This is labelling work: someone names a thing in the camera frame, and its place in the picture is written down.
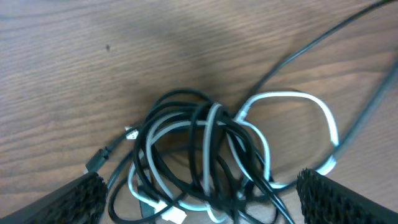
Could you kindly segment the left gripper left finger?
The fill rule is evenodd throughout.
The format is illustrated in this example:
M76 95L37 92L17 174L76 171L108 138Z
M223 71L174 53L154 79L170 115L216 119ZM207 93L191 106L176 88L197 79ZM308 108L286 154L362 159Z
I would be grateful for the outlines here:
M89 172L3 218L1 223L62 224L100 222L108 188L96 172Z

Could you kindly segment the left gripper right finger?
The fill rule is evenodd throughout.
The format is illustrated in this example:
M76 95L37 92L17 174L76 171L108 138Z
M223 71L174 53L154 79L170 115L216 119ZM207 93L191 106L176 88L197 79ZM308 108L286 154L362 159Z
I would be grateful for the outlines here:
M304 169L299 173L296 189L305 223L397 224L397 212L313 169Z

